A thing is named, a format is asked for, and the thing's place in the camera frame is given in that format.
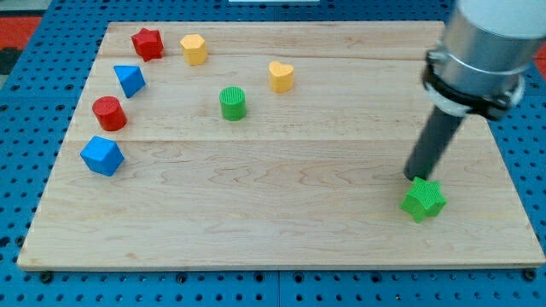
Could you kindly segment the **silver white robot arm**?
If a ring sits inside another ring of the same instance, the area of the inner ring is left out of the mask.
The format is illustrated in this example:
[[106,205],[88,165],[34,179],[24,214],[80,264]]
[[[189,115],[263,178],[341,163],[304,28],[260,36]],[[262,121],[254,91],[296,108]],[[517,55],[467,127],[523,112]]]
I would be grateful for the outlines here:
[[443,113],[499,120],[520,102],[544,42],[545,0],[457,0],[423,85]]

